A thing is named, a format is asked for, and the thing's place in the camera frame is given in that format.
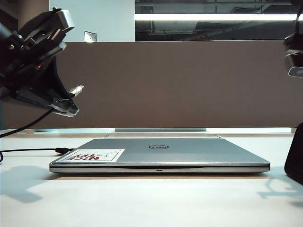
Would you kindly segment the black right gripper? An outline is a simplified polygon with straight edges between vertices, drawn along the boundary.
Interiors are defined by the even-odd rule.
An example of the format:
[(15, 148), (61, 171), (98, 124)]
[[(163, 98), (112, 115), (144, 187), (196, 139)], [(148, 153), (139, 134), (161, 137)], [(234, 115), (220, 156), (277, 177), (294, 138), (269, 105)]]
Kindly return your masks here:
[(284, 39), (286, 52), (302, 52), (303, 51), (303, 35), (294, 33)]

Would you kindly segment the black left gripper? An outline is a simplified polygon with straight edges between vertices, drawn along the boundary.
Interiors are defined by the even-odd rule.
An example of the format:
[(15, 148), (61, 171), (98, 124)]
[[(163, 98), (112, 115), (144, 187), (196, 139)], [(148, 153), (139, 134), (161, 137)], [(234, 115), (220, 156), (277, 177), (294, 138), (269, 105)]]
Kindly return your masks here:
[(57, 74), (56, 55), (66, 47), (66, 11), (51, 10), (11, 32), (0, 26), (0, 93), (18, 101), (76, 116), (74, 94)]

